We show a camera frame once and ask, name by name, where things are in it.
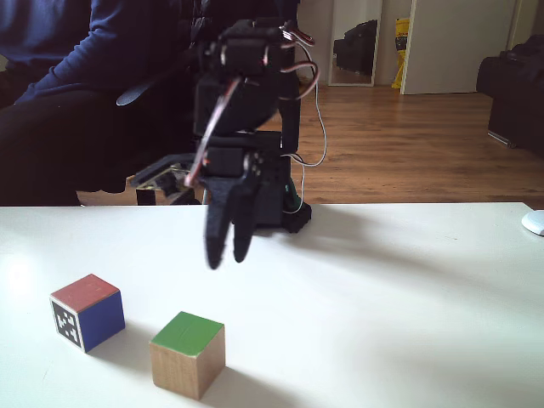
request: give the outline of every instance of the yellow bag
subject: yellow bag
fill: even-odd
[[[399,52],[399,73],[394,79],[391,88],[402,88],[402,76],[405,72],[406,46],[408,45],[408,32],[410,31],[410,19],[398,19],[396,24],[396,45]]]

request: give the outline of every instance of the wooden cube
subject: wooden cube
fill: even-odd
[[[153,383],[194,400],[225,366],[224,325],[180,313],[150,343]]]
[[[121,292],[95,275],[50,296],[57,332],[87,353],[125,328]]]

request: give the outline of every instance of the green cube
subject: green cube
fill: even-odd
[[[180,313],[150,343],[157,387],[199,400],[225,366],[224,325]]]

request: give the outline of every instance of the dark blue sweater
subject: dark blue sweater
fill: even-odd
[[[172,0],[0,0],[0,54],[30,85],[20,101],[123,90],[172,56]]]

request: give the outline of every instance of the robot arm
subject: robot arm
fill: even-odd
[[[202,136],[198,151],[165,157],[133,179],[139,189],[163,190],[174,204],[196,183],[210,191],[206,247],[213,269],[221,263],[231,224],[235,259],[242,262],[257,227],[298,232],[311,218],[311,208],[297,201],[293,190],[290,155],[298,149],[299,101],[317,83],[319,69],[313,62],[294,64],[297,41],[312,45],[288,24],[242,20],[201,48],[194,127]],[[295,70],[302,66],[313,68],[314,81],[299,94]],[[281,104],[287,112],[284,131],[256,130]],[[286,116],[296,119],[296,127]],[[286,202],[299,211],[286,213]]]

